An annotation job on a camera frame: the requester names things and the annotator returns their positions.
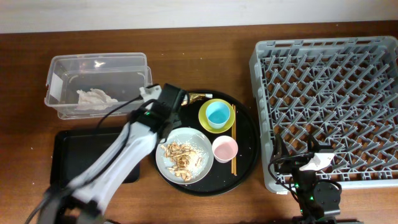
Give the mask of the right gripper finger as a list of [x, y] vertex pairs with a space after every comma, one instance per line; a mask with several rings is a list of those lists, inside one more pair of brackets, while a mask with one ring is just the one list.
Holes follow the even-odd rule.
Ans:
[[289, 155], [289, 151], [282, 139], [282, 136], [280, 134], [276, 134], [274, 139], [273, 159], [280, 159]]
[[332, 153], [332, 146], [328, 144], [320, 144], [317, 139], [309, 134], [307, 139], [308, 152], [312, 153]]

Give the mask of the gold snack wrapper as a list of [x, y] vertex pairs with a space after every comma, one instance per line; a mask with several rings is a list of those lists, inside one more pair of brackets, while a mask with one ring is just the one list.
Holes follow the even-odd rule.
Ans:
[[199, 100], [212, 99], [212, 98], [213, 95], [211, 93], [189, 93], [185, 95], [181, 105], [186, 106]]

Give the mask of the yellow bowl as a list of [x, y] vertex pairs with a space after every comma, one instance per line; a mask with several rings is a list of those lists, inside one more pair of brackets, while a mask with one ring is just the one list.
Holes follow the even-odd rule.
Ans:
[[[208, 118], [206, 117], [206, 109], [212, 103], [216, 103], [216, 102], [225, 104], [228, 107], [228, 110], [230, 112], [229, 119], [227, 120], [226, 124], [220, 129], [215, 129], [215, 128], [211, 127], [208, 122]], [[229, 130], [233, 126], [233, 124], [235, 122], [235, 118], [236, 118], [236, 113], [234, 112], [234, 109], [231, 106], [231, 104], [229, 104], [227, 101], [222, 100], [222, 99], [212, 99], [212, 100], [206, 101], [200, 107], [199, 112], [198, 112], [198, 119], [199, 119], [199, 122], [202, 125], [202, 127], [205, 128], [208, 132], [213, 133], [213, 134], [220, 134], [220, 133], [223, 133], [223, 132]]]

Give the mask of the pink cup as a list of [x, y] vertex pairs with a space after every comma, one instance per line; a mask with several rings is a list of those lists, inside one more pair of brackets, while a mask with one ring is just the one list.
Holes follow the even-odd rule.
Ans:
[[220, 163], [227, 163], [234, 157], [234, 139], [230, 136], [219, 136], [212, 143], [215, 159]]

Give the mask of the light blue cup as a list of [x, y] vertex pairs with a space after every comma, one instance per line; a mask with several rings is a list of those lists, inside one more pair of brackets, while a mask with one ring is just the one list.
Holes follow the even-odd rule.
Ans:
[[210, 103], [205, 111], [207, 121], [214, 129], [220, 129], [225, 126], [230, 114], [228, 105], [220, 101]]

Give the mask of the large white tissue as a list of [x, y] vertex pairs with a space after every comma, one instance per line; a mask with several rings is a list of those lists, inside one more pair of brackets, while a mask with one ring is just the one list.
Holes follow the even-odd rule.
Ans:
[[90, 91], [77, 90], [77, 110], [105, 110], [118, 100], [111, 98], [103, 90], [91, 88]]

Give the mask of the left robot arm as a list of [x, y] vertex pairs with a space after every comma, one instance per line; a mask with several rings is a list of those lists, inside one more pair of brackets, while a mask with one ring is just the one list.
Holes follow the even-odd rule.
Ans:
[[138, 163], [177, 126], [178, 114], [190, 102], [189, 93], [176, 86], [140, 89], [141, 106], [132, 111], [118, 138], [64, 188], [49, 187], [27, 218], [38, 223], [107, 223], [104, 212], [114, 193]]

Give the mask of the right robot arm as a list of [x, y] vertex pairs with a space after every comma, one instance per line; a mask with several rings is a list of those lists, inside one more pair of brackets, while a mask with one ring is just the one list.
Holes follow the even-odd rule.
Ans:
[[338, 222], [342, 186], [317, 178], [317, 172], [329, 166], [334, 156], [331, 145], [318, 142], [311, 134], [307, 138], [307, 152], [291, 155], [282, 136], [276, 134], [267, 169], [299, 204], [301, 216], [293, 217], [292, 223]]

